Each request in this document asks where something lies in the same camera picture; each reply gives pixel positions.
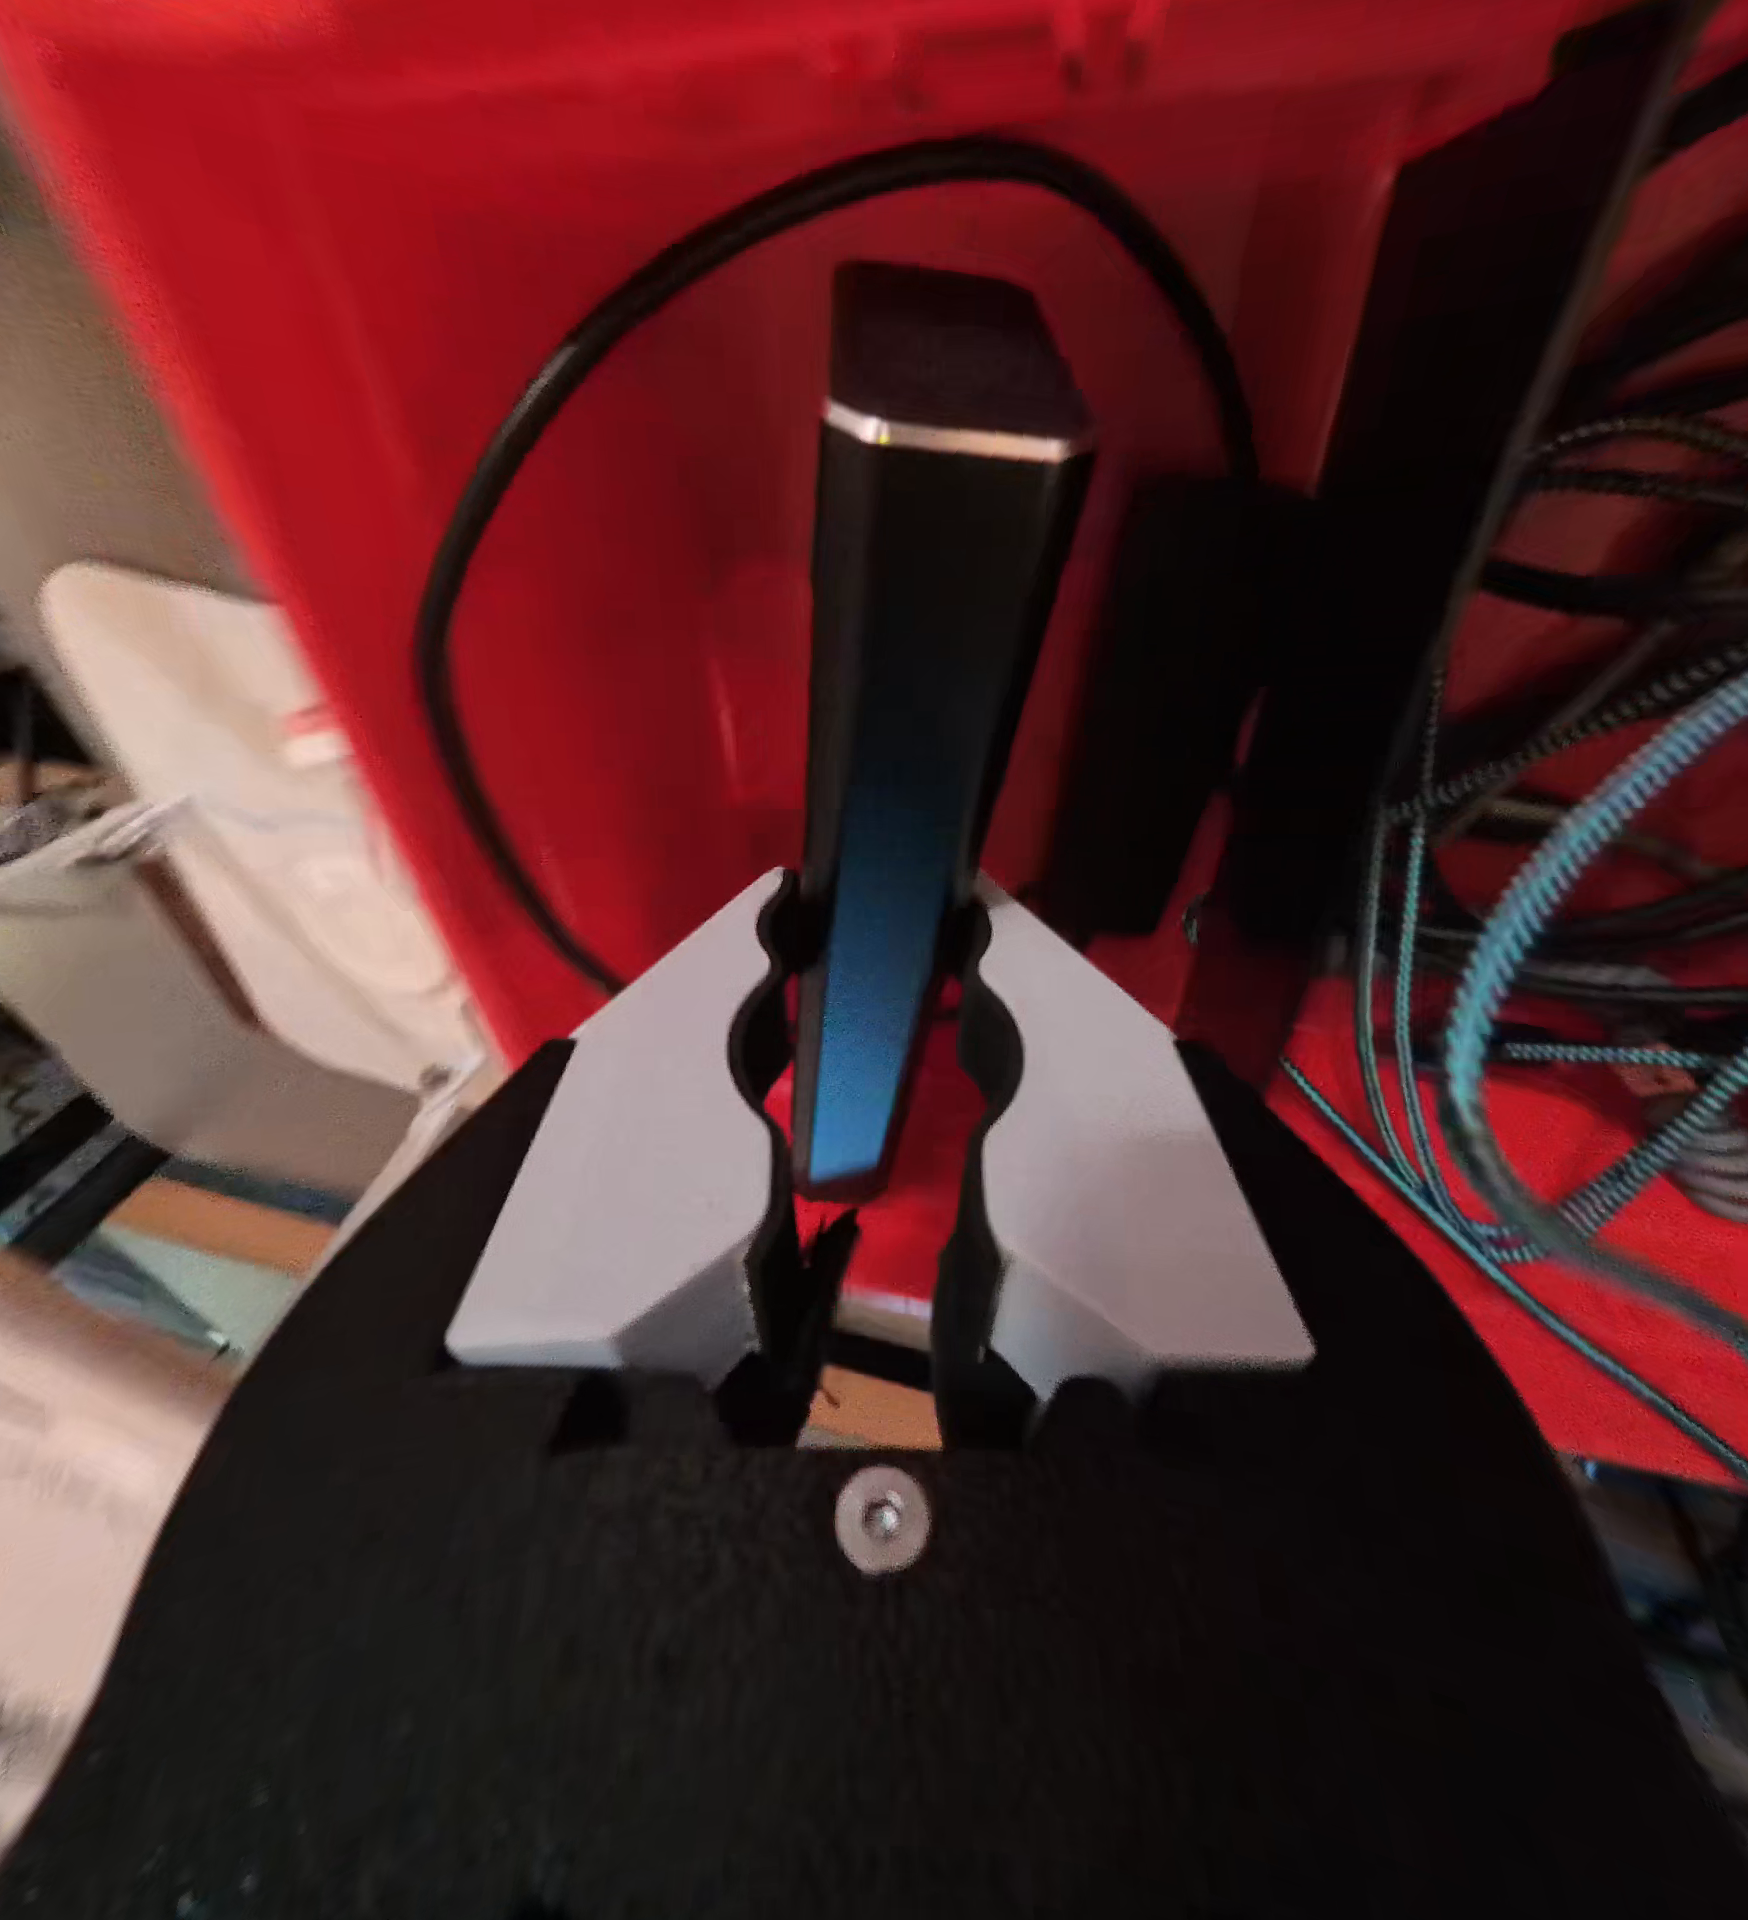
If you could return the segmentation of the black usb hub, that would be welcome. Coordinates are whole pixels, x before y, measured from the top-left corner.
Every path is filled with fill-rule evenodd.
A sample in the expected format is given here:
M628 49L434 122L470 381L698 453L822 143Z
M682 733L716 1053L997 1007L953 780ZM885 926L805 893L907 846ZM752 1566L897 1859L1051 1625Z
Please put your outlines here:
M1091 410L1031 292L837 267L790 1123L813 1196L885 1177L1093 462Z

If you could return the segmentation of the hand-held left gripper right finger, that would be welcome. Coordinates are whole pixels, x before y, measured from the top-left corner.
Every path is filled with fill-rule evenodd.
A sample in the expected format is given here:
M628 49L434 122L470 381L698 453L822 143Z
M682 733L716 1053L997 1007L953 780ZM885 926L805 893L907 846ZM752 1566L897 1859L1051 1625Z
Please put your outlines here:
M980 1137L1000 1279L984 1344L1020 1378L1293 1371L1311 1334L1172 1030L988 876L969 1007L999 1005Z

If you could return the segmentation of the red plastic bin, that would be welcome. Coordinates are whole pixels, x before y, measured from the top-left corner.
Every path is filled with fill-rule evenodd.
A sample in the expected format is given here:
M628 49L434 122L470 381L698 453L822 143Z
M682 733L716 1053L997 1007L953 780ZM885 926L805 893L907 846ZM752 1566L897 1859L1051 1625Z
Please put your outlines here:
M1576 1452L1748 1475L1748 5L1704 5L1305 967L1221 858L1397 173L1632 5L0 5L0 85L486 1026L794 862L824 282L1017 279L1102 466L984 865ZM1748 1116L1748 1080L1734 1083Z

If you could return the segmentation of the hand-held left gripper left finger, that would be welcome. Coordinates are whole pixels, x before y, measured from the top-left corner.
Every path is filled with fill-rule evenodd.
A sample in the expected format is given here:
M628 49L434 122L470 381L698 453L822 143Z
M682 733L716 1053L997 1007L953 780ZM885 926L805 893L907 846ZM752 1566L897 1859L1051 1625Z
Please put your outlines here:
M467 1368L784 1369L813 1318L787 1140L769 869L571 1038L447 1326Z

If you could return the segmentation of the black bin divider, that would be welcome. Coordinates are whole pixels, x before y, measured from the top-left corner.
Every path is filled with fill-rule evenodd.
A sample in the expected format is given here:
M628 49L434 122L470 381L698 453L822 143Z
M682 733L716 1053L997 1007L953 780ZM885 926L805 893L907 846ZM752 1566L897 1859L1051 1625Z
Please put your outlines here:
M1305 967L1469 596L1704 5L1559 43L1534 95L1395 177L1221 858L1232 935Z

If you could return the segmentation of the poster sign on wooden board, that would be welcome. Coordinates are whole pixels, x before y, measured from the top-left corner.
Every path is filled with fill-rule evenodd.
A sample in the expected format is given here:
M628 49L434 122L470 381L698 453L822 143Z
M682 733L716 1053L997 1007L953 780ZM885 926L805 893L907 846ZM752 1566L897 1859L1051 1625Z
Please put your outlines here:
M233 1382L0 1247L0 1858L99 1693Z

